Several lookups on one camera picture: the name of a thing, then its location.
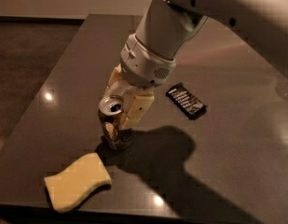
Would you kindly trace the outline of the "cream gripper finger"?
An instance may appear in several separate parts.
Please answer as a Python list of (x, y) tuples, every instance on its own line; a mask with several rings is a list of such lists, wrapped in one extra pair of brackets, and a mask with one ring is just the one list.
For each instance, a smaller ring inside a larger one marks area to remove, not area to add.
[(128, 130), (137, 125), (155, 100), (154, 89), (132, 87), (124, 95), (123, 115), (120, 128)]
[(123, 78), (122, 76), (122, 68), (119, 64), (116, 66), (111, 76), (108, 79), (106, 89), (104, 92), (105, 96), (120, 96), (123, 97), (127, 90), (129, 90), (131, 87), (131, 84)]

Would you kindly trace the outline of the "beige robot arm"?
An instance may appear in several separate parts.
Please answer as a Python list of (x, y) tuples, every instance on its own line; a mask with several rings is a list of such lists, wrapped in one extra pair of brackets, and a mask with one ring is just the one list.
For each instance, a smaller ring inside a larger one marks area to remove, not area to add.
[(166, 82), (181, 46), (215, 19), (288, 78), (288, 0), (152, 0), (121, 51), (105, 93), (124, 99), (118, 128), (135, 126)]

